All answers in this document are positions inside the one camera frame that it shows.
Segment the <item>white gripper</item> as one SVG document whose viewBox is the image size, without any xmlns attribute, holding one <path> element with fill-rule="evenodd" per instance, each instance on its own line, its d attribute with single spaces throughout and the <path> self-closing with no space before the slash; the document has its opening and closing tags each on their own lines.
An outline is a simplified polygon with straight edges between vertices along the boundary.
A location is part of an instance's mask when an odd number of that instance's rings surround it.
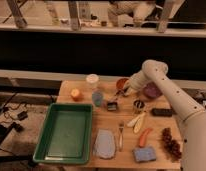
<svg viewBox="0 0 206 171">
<path fill-rule="evenodd" d="M 144 86 L 145 77 L 143 72 L 133 74 L 125 83 L 123 90 L 118 90 L 112 97 L 112 101 L 117 101 L 122 94 L 128 96 L 133 92 L 138 92 Z"/>
</svg>

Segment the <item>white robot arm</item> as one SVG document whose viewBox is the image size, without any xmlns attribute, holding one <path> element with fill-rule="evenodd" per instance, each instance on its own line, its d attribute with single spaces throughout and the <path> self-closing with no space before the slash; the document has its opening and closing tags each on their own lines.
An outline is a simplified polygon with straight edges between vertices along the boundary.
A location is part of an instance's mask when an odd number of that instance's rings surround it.
<svg viewBox="0 0 206 171">
<path fill-rule="evenodd" d="M 123 89 L 129 95 L 153 82 L 184 125 L 181 171 L 206 171 L 206 109 L 170 80 L 167 72 L 166 63 L 146 60 L 123 84 Z"/>
</svg>

